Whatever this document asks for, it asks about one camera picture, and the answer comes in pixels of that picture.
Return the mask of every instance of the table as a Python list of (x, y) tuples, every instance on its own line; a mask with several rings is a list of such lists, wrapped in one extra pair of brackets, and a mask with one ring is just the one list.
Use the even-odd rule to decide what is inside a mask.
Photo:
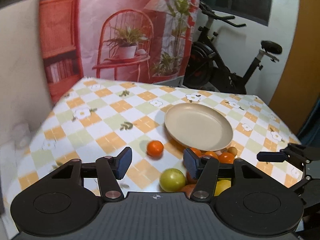
[[(95, 162), (105, 155), (118, 155), (126, 146), (132, 148), (132, 164), (119, 181), (124, 195), (128, 191), (160, 191), (158, 179), (165, 169), (174, 167), (186, 173), (183, 146), (164, 127), (166, 111), (186, 102), (212, 107), (225, 116), (234, 129), (231, 146), (238, 149), (238, 157), (287, 187), (301, 179), (302, 172), (287, 162), (257, 161), (259, 151), (278, 151), (289, 142), (299, 143), (257, 96), (85, 77), (60, 99), (42, 123), (18, 166), (18, 177), (3, 193), (5, 205), (10, 206), (21, 190), (50, 173), (57, 163), (73, 158)], [(124, 129), (125, 122), (132, 123), (132, 129)], [(150, 140), (164, 144), (160, 160), (146, 154)], [(84, 185), (99, 195), (96, 179), (85, 179)]]

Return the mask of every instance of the tangerine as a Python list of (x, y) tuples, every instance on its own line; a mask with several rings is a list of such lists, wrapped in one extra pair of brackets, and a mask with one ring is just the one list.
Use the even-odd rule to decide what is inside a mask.
[(221, 163), (233, 163), (235, 157), (232, 153), (224, 152), (221, 155), (219, 155), (218, 160)]
[(164, 146), (160, 141), (150, 141), (147, 145), (147, 153), (151, 157), (160, 157), (162, 155)]
[(217, 160), (219, 159), (218, 155), (216, 155), (216, 153), (213, 152), (213, 151), (207, 151), (207, 152), (204, 153), (204, 155), (211, 156), (211, 157), (213, 157), (213, 158), (215, 158)]
[(189, 184), (189, 185), (184, 186), (180, 191), (185, 192), (187, 197), (190, 198), (191, 193), (192, 193), (193, 189), (195, 188), (195, 186), (196, 186), (196, 184)]
[(193, 151), (198, 157), (202, 156), (202, 153), (199, 149), (190, 147), (190, 150)]
[(186, 177), (187, 177), (187, 182), (188, 182), (188, 184), (196, 184), (197, 181), (198, 181), (197, 179), (193, 179), (193, 178), (190, 176), (190, 173), (189, 173), (189, 172), (187, 172)]

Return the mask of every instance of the white wall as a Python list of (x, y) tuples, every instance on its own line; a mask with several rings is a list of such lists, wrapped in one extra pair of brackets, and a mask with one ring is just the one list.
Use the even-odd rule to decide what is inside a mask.
[(0, 9), (0, 144), (15, 123), (40, 127), (52, 105), (38, 40), (39, 0)]
[(3, 222), (2, 222), (1, 219), (0, 219), (0, 239), (1, 240), (7, 240), (8, 239), (7, 234), (5, 232), (5, 229), (4, 229)]
[[(221, 21), (214, 21), (211, 32), (216, 31), (219, 36), (215, 46), (224, 63), (232, 72), (243, 76), (254, 57), (258, 54), (261, 40), (271, 40), (279, 43), (283, 52), (277, 56), (280, 60), (273, 63), (264, 57), (261, 64), (262, 71), (256, 70), (247, 83), (248, 94), (258, 95), (265, 103), (269, 103), (278, 85), (285, 63), (287, 61), (295, 32), (299, 10), (299, 0), (272, 0), (269, 25), (264, 26), (256, 22), (236, 17), (234, 23), (246, 23), (243, 28), (234, 28)], [(207, 16), (198, 10), (194, 40), (199, 36), (199, 26), (204, 26)]]

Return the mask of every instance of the green fruit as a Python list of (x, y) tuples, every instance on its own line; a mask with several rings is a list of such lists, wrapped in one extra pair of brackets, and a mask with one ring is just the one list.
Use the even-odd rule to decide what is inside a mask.
[(224, 190), (226, 190), (227, 188), (231, 187), (231, 181), (227, 180), (227, 179), (223, 179), (220, 181), (217, 181), (217, 185), (216, 185), (216, 190), (214, 192), (214, 196), (219, 196), (220, 193)]
[(161, 174), (159, 182), (164, 191), (176, 192), (185, 186), (186, 178), (181, 171), (171, 168)]

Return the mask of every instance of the white flower pot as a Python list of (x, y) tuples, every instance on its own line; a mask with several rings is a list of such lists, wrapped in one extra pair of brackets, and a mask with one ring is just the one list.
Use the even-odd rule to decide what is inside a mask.
[(134, 58), (136, 49), (136, 45), (130, 47), (119, 47), (117, 50), (117, 56), (119, 56), (119, 59)]

